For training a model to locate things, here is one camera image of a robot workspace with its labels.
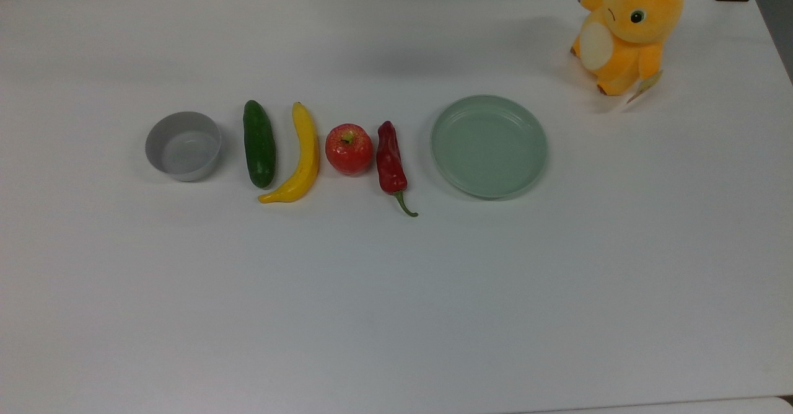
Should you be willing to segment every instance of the green cucumber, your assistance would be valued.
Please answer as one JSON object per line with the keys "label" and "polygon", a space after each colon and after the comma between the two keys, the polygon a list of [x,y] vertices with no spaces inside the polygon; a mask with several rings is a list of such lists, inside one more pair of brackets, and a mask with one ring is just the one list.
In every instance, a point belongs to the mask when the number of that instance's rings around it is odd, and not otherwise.
{"label": "green cucumber", "polygon": [[266,188],[275,177],[275,137],[269,117],[254,100],[245,103],[243,129],[250,181]]}

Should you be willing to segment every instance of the plush toy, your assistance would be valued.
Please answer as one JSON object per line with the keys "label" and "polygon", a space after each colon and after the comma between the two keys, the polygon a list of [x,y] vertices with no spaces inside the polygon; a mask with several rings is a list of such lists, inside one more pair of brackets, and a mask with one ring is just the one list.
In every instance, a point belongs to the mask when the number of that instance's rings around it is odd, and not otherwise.
{"label": "plush toy", "polygon": [[597,76],[604,95],[621,95],[637,79],[639,92],[660,77],[664,42],[675,28],[683,0],[580,0],[592,11],[570,50]]}

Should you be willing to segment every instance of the plush toy eye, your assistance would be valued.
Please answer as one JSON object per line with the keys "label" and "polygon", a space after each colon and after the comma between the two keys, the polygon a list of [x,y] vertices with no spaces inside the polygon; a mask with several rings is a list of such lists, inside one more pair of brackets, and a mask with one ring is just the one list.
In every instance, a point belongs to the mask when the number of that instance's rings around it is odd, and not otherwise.
{"label": "plush toy eye", "polygon": [[645,19],[644,11],[636,10],[631,13],[631,22],[634,24],[638,24],[638,22],[642,22]]}

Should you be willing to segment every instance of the gray bowl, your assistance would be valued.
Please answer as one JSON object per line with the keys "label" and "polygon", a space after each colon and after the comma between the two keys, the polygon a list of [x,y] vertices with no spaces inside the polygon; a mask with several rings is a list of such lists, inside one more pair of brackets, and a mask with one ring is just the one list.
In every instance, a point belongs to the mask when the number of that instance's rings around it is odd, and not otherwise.
{"label": "gray bowl", "polygon": [[221,130],[198,112],[178,112],[155,124],[146,138],[146,157],[179,182],[209,175],[221,156]]}

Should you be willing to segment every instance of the plush toy arm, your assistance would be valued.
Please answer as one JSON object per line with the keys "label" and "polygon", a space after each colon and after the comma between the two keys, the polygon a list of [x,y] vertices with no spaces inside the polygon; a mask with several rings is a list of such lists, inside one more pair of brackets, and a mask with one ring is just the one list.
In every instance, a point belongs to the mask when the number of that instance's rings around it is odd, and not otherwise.
{"label": "plush toy arm", "polygon": [[603,5],[603,0],[580,0],[578,3],[587,10],[594,11],[600,8],[600,5]]}
{"label": "plush toy arm", "polygon": [[660,56],[664,52],[664,45],[649,44],[639,49],[639,78],[646,80],[660,70]]}

